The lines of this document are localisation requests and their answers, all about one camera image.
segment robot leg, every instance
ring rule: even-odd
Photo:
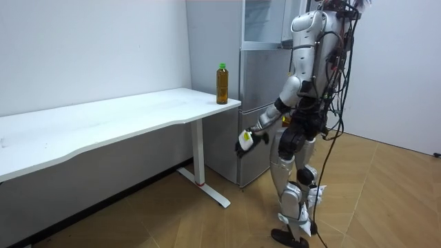
[[[295,162],[297,169],[297,182],[302,189],[302,203],[306,203],[308,209],[316,204],[317,195],[317,170],[309,165],[309,160],[314,152],[314,144],[316,139],[305,141],[302,149],[296,153]],[[317,204],[322,201],[322,194],[326,185],[320,186]]]
[[[280,138],[286,128],[279,129],[271,145],[270,170],[279,197],[279,219],[289,231],[273,229],[271,236],[278,242],[294,248],[308,248],[308,242],[300,237],[300,226],[309,227],[309,217],[305,204],[302,204],[301,186],[289,181],[295,158],[285,160],[278,156]]]

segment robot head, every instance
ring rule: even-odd
[[[365,4],[371,4],[372,0],[315,0],[315,1],[321,1],[324,6],[328,6],[328,5],[335,5],[338,2],[346,2],[348,4],[350,4],[351,6],[362,10],[365,7]]]

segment baseboard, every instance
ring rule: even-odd
[[[92,214],[95,214],[96,212],[112,205],[113,203],[124,199],[125,197],[137,192],[140,189],[143,189],[144,187],[147,187],[148,185],[151,185],[152,183],[172,174],[173,172],[175,172],[177,169],[184,167],[186,165],[189,165],[193,163],[193,158],[189,158],[186,161],[183,161],[181,163],[179,163],[178,165],[175,165],[147,180],[144,180],[136,185],[131,186],[128,189],[125,189],[113,196],[110,196],[109,198],[102,200],[101,202],[88,207],[87,209],[84,209],[76,214],[74,214],[73,216],[67,217],[66,219],[53,224],[52,226],[43,229],[39,232],[37,232],[34,235],[31,235],[27,238],[24,238],[23,240],[20,240],[19,242],[16,242],[13,245],[10,245],[8,248],[22,248],[22,247],[26,247],[28,245],[31,244],[35,244],[38,243],[52,235],[54,235],[55,233],[69,227],[70,225],[73,225],[77,222],[79,222],[80,220],[83,220],[84,218],[87,218],[88,216],[91,216]]]

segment humanoid robot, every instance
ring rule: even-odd
[[[318,174],[309,165],[309,159],[316,136],[328,135],[328,111],[334,109],[336,101],[345,100],[335,96],[342,91],[347,93],[351,57],[349,68],[345,64],[348,52],[352,51],[353,32],[363,3],[364,0],[323,0],[319,10],[292,21],[294,74],[274,104],[258,118],[257,124],[239,135],[236,143],[239,157],[262,140],[268,144],[267,130],[282,116],[291,115],[289,127],[277,130],[270,154],[271,176],[280,203],[278,217],[287,225],[287,231],[273,229],[271,236],[288,247],[309,247],[300,237],[301,229],[309,235],[317,233],[308,209],[320,203],[324,187],[317,187]],[[341,120],[342,109],[332,112]],[[296,182],[289,180],[294,165]]]

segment desk leg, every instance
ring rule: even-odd
[[[228,207],[231,203],[216,190],[205,184],[204,172],[204,146],[202,135],[202,119],[192,122],[192,142],[193,142],[193,159],[194,159],[194,175],[185,168],[178,169],[178,172],[199,186],[201,190],[210,195],[223,207]]]

